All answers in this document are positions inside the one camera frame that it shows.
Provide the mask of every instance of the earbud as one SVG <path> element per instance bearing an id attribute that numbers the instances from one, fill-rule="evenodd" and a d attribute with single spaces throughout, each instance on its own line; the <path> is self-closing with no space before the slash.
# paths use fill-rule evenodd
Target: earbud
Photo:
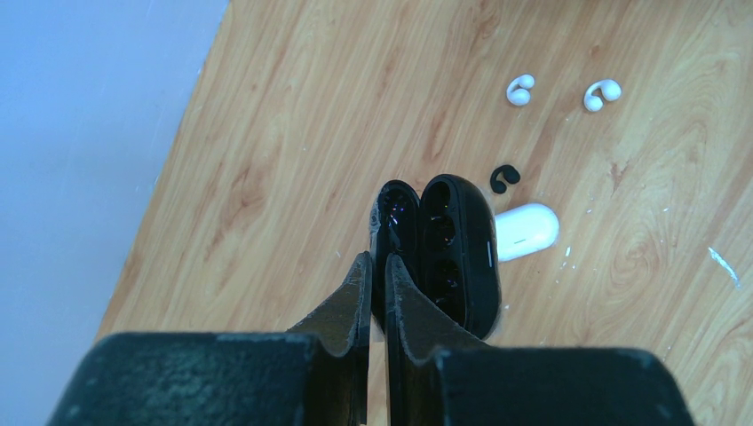
<path id="1" fill-rule="evenodd" d="M 512 80 L 507 86 L 507 100 L 516 107 L 522 107 L 531 100 L 531 89 L 536 84 L 536 80 L 531 74 L 524 74 Z"/>
<path id="2" fill-rule="evenodd" d="M 607 79 L 595 82 L 588 88 L 585 96 L 583 96 L 583 105 L 592 113 L 604 107 L 604 101 L 593 94 L 596 89 L 601 89 L 601 96 L 609 102 L 616 101 L 622 95 L 622 88 L 620 88 L 620 84 L 615 80 Z"/>

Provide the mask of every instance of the wooden tabletop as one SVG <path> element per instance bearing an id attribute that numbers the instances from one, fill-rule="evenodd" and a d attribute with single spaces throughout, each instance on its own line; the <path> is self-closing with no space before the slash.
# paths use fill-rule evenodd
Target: wooden tabletop
<path id="1" fill-rule="evenodd" d="M 603 78 L 622 97 L 588 113 Z M 507 162 L 495 211 L 542 202 L 561 231 L 500 265 L 489 342 L 646 348 L 697 422 L 749 423 L 752 99 L 747 1 L 232 2 L 99 336 L 283 330 L 368 249 L 385 181 L 488 191 Z M 385 424 L 383 343 L 369 374 Z"/>

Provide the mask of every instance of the wooden table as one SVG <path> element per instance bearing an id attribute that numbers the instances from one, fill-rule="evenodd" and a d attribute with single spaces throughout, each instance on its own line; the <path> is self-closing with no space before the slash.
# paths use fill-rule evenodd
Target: wooden table
<path id="1" fill-rule="evenodd" d="M 622 98 L 588 113 L 602 78 Z M 750 1 L 232 2 L 99 336 L 283 330 L 368 248 L 386 180 L 488 190 L 509 162 L 495 211 L 542 202 L 561 233 L 500 265 L 489 342 L 646 348 L 697 422 L 749 424 L 752 99 Z"/>

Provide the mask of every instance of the white floor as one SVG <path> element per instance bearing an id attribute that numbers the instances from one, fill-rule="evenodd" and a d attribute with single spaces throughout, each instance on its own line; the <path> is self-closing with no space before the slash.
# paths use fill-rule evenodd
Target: white floor
<path id="1" fill-rule="evenodd" d="M 90 347 L 226 4 L 0 2 L 0 424 Z"/>

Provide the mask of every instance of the wood grain surface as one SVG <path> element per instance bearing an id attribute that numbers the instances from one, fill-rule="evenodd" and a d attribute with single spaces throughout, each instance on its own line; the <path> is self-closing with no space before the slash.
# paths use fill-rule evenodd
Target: wood grain surface
<path id="1" fill-rule="evenodd" d="M 490 342 L 646 348 L 698 423 L 751 424 L 751 61 L 750 1 L 234 1 L 99 336 L 283 330 L 368 248 L 385 181 L 487 190 L 508 162 L 495 211 L 545 203 L 561 234 L 500 265 Z M 588 113 L 603 78 L 622 98 Z M 369 373 L 386 424 L 383 343 Z"/>

